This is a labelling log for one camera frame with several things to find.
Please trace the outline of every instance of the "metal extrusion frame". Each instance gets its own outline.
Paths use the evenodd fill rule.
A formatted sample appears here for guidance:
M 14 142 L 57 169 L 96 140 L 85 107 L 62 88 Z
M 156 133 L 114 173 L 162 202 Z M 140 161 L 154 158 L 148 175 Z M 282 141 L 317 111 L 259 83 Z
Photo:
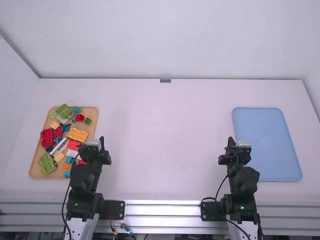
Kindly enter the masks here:
M 202 221 L 197 200 L 125 200 L 126 223 L 133 233 L 229 234 L 226 222 Z M 62 232 L 62 202 L 0 202 L 0 232 Z M 257 202 L 265 235 L 320 236 L 320 202 Z M 115 229 L 123 231 L 116 224 Z M 108 220 L 96 232 L 111 233 Z

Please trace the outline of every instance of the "wooden tray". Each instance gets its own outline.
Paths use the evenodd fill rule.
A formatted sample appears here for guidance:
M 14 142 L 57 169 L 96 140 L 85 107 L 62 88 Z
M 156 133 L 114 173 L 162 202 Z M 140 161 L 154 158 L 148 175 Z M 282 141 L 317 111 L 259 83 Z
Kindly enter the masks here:
M 51 111 L 55 111 L 58 109 L 58 106 L 55 106 L 55 107 L 52 107 L 48 113 L 50 113 Z M 94 134 L 95 134 L 95 129 L 96 129 L 96 124 L 97 124 L 97 118 L 98 118 L 98 109 L 94 106 L 83 106 L 82 107 L 82 115 L 84 115 L 85 117 L 88 117 L 92 120 L 92 123 L 88 126 L 86 124 L 84 124 L 83 122 L 76 122 L 76 123 L 73 123 L 72 122 L 72 119 L 69 120 L 66 124 L 71 124 L 71 128 L 72 127 L 75 127 L 79 130 L 84 130 L 88 133 L 88 137 L 87 137 L 87 140 L 88 139 L 92 139 L 94 137 Z M 53 122 L 56 122 L 56 123 L 60 123 L 60 121 L 58 119 L 52 119 L 48 116 L 47 114 L 47 117 L 45 119 L 45 123 L 44 123 L 44 126 L 43 126 L 43 129 L 48 129 L 50 128 L 50 125 L 53 123 Z M 63 137 L 66 137 L 68 134 L 68 132 L 64 132 L 63 133 Z M 39 142 L 38 142 L 38 145 L 36 147 L 36 150 L 35 150 L 35 153 L 34 153 L 34 157 L 33 157 L 33 160 L 32 160 L 32 164 L 31 164 L 31 167 L 30 167 L 30 170 L 29 170 L 29 175 L 31 178 L 33 179 L 69 179 L 69 178 L 65 178 L 64 177 L 64 172 L 62 170 L 62 165 L 66 162 L 66 153 L 68 151 L 68 147 L 66 147 L 62 153 L 64 154 L 64 158 L 61 159 L 58 163 L 58 167 L 57 169 L 48 174 L 48 175 L 44 175 L 42 172 L 41 172 L 41 167 L 38 163 L 38 158 L 41 157 L 43 154 L 46 153 L 46 150 L 41 146 L 41 137 L 40 137 L 40 132 L 39 132 Z

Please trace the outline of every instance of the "blue tray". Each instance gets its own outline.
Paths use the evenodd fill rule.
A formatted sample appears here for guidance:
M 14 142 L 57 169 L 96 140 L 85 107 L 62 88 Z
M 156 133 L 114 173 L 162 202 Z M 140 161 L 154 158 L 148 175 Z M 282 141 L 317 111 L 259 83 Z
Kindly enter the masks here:
M 300 181 L 302 172 L 283 112 L 278 108 L 237 107 L 232 111 L 238 141 L 250 141 L 251 161 L 261 181 Z

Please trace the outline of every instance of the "white tabletop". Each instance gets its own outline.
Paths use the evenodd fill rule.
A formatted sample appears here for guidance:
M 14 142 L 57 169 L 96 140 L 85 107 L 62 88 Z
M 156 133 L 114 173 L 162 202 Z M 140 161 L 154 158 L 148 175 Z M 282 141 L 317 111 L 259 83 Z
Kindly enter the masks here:
M 63 103 L 99 110 L 95 137 L 105 137 L 112 158 L 98 186 L 106 199 L 213 196 L 226 174 L 218 156 L 235 137 L 236 107 L 280 108 L 303 173 L 299 182 L 259 182 L 257 202 L 320 199 L 320 124 L 301 80 L 41 79 L 2 176 L 0 200 L 63 198 L 67 180 L 29 177 L 47 112 Z M 224 184 L 220 196 L 228 189 Z

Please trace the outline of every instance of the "black cable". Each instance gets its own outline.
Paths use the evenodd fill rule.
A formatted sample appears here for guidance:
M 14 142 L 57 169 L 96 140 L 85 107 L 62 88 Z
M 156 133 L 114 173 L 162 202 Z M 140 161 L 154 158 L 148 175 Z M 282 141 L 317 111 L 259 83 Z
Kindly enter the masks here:
M 78 156 L 79 156 L 79 153 L 75 156 L 73 163 L 76 162 L 76 159 L 77 159 Z M 71 231 L 70 231 L 70 228 L 69 228 L 69 226 L 67 224 L 67 221 L 65 220 L 65 216 L 64 216 L 64 206 L 65 206 L 65 203 L 66 203 L 66 199 L 67 199 L 67 195 L 68 195 L 68 192 L 69 192 L 69 188 L 70 188 L 70 181 L 69 181 L 68 187 L 66 189 L 64 200 L 63 200 L 63 203 L 62 203 L 61 215 L 62 215 L 62 220 L 64 222 L 64 227 L 68 230 L 68 233 L 69 233 L 69 240 L 71 240 Z
M 216 191 L 216 194 L 215 194 L 215 210 L 217 211 L 217 197 L 218 197 L 218 193 L 219 193 L 219 191 L 220 191 L 220 189 L 221 189 L 221 187 L 222 187 L 222 184 L 224 184 L 224 182 L 225 182 L 225 180 L 228 178 L 228 175 L 226 175 L 225 177 L 224 177 L 224 179 L 222 180 L 222 182 L 221 182 L 221 184 L 220 184 L 220 186 L 219 186 L 219 188 L 218 188 L 218 191 Z M 232 225 L 234 225 L 236 228 L 238 228 L 241 232 L 243 232 L 244 233 L 244 235 L 248 238 L 248 240 L 251 240 L 250 239 L 250 237 L 249 237 L 249 235 L 241 228 L 241 227 L 239 227 L 237 224 L 235 224 L 234 222 L 232 222 L 232 221 L 230 221 L 230 220 L 228 220 L 228 219 L 226 219 L 224 216 L 222 216 L 220 213 L 219 213 L 219 211 L 217 211 L 217 215 L 221 218 L 221 219 L 223 219 L 223 220 L 226 220 L 228 223 L 230 223 L 230 224 L 232 224 Z

